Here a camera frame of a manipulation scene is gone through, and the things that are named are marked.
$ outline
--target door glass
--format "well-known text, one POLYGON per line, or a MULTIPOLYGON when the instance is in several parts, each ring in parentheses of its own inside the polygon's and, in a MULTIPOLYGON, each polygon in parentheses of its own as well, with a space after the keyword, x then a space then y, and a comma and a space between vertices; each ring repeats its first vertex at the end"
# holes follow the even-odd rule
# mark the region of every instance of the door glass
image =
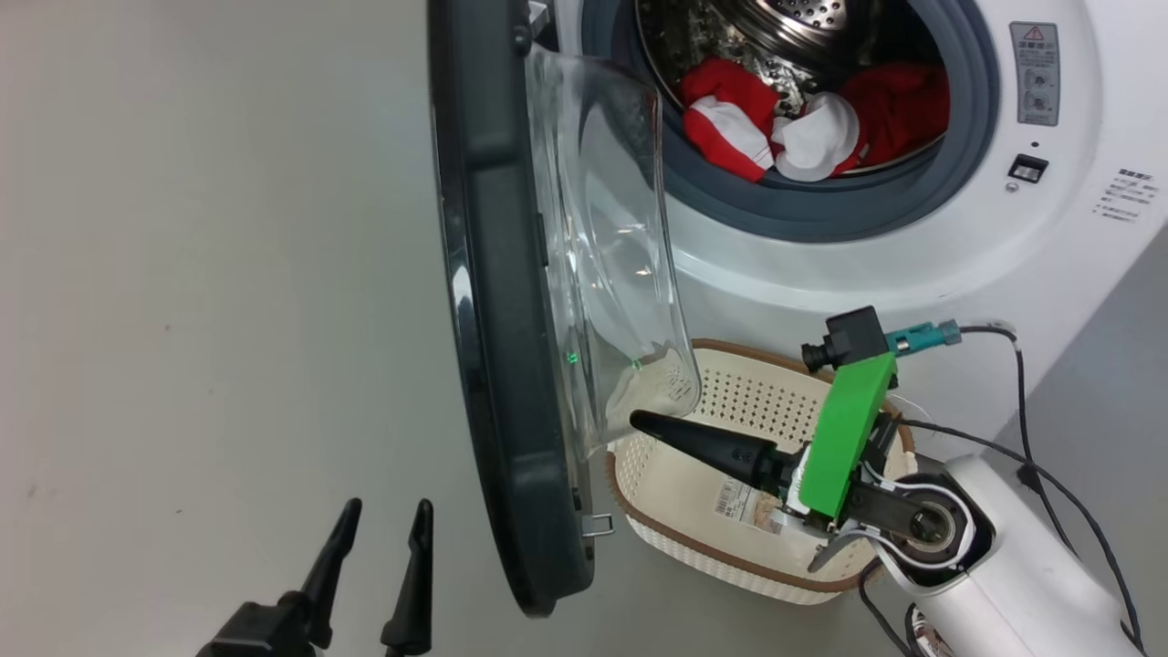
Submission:
POLYGON ((637 409, 700 397, 665 223, 656 90, 613 64, 527 57, 536 194, 561 383, 577 458, 633 433, 637 409))

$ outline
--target laundry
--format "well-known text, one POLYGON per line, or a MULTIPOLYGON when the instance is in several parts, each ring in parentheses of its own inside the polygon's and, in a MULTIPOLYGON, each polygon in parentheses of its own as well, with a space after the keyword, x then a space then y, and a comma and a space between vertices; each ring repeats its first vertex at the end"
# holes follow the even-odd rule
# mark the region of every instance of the laundry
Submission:
POLYGON ((836 94, 808 96, 797 119, 776 118, 779 95, 726 60, 707 60, 680 90, 690 141, 708 161, 751 182, 771 166, 801 182, 880 166, 927 146, 948 127, 948 79, 937 65, 863 70, 836 94))
POLYGON ((779 173, 814 182, 888 164, 945 133, 948 78, 941 67, 891 63, 853 76, 839 94, 819 94, 795 120, 778 118, 779 173))
POLYGON ((681 95, 686 136, 708 161, 751 182, 774 166, 777 91, 734 62, 710 58, 682 79, 681 95))

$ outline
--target sticker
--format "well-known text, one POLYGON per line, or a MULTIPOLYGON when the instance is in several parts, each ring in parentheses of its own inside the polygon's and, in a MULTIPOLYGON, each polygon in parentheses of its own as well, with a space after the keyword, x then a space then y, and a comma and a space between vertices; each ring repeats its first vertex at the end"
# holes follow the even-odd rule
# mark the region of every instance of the sticker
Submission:
POLYGON ((1018 123, 1058 125, 1062 91, 1058 27, 1054 23, 1010 23, 1018 74, 1018 123))
POLYGON ((783 503, 773 495, 759 492, 738 479, 724 477, 722 487, 718 489, 714 513, 778 534, 783 525, 771 519, 771 511, 781 506, 783 503))
POLYGON ((1121 168, 1104 186, 1091 213, 1113 221, 1135 223, 1160 196, 1160 188, 1154 181, 1147 173, 1121 168))

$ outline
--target teal connector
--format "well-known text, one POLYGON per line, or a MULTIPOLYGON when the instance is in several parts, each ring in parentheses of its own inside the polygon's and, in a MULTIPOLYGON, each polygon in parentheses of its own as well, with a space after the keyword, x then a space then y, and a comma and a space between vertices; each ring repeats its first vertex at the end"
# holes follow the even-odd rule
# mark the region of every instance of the teal connector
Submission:
POLYGON ((933 326, 933 323, 930 321, 911 328, 884 333, 884 339, 888 340, 889 351, 901 358, 932 347, 955 345, 961 341, 961 328, 957 325, 955 319, 941 321, 940 326, 933 326))

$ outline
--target perforated basket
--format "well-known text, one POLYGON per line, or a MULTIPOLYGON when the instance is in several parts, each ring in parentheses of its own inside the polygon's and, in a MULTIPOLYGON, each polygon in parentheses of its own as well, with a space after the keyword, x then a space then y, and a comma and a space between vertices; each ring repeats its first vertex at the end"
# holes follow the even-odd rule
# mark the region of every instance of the perforated basket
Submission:
MULTIPOLYGON (((774 441, 795 452, 815 433, 829 378, 802 364, 717 340, 695 340, 702 400, 688 419, 774 441)), ((917 471, 912 436, 901 429, 884 475, 917 471)), ((736 517, 749 496, 721 472, 649 436, 610 448, 607 478, 617 503, 642 540, 669 556, 755 593, 797 604, 818 604, 855 588, 875 556, 856 541, 816 573, 807 565, 823 541, 763 520, 736 517)))

